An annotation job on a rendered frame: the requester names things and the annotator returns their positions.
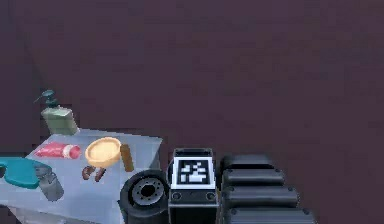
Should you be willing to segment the tan round bowl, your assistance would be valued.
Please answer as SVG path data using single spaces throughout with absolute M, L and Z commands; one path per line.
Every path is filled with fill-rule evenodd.
M 103 137 L 93 141 L 85 150 L 88 164 L 107 168 L 120 160 L 121 142 L 117 138 Z

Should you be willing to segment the brown stick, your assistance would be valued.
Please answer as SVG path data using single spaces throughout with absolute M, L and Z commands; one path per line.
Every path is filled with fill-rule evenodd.
M 128 144 L 122 144 L 120 147 L 121 159 L 124 164 L 126 172 L 132 172 L 134 170 L 133 160 L 131 156 L 130 147 Z

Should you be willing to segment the red tube with white cap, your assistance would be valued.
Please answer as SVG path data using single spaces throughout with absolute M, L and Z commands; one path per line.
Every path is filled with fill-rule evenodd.
M 77 145 L 51 142 L 38 149 L 35 155 L 49 158 L 77 159 L 81 155 L 81 149 Z

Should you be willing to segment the teal flat object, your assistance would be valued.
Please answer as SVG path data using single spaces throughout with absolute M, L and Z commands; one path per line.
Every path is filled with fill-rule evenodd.
M 39 181 L 52 172 L 50 166 L 22 157 L 0 157 L 0 167 L 5 168 L 7 183 L 26 189 L 36 189 Z

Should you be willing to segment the pale grey table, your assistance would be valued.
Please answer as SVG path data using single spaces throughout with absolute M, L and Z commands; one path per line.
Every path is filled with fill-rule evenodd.
M 115 137 L 130 147 L 135 172 L 160 167 L 158 150 L 162 140 L 156 137 L 82 129 L 73 136 L 52 135 L 45 142 L 86 149 L 102 137 Z M 0 179 L 0 205 L 8 207 L 22 224 L 123 224 L 117 201 L 120 189 L 132 174 L 121 162 L 107 168 L 96 182 L 82 178 L 87 166 L 84 157 L 40 161 L 52 167 L 64 189 L 63 197 L 56 202 L 48 201 L 40 189 L 16 187 Z

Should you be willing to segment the green soap dispenser bottle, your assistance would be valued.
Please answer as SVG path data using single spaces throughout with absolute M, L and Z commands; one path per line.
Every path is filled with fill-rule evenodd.
M 53 90 L 42 92 L 35 102 L 38 102 L 40 99 L 45 101 L 46 108 L 42 110 L 41 116 L 45 120 L 51 134 L 72 136 L 79 131 L 73 111 L 59 104 Z

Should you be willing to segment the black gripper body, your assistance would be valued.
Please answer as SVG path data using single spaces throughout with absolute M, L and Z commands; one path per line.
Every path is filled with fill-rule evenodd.
M 169 224 L 169 186 L 160 170 L 145 170 L 125 182 L 119 207 L 125 224 Z

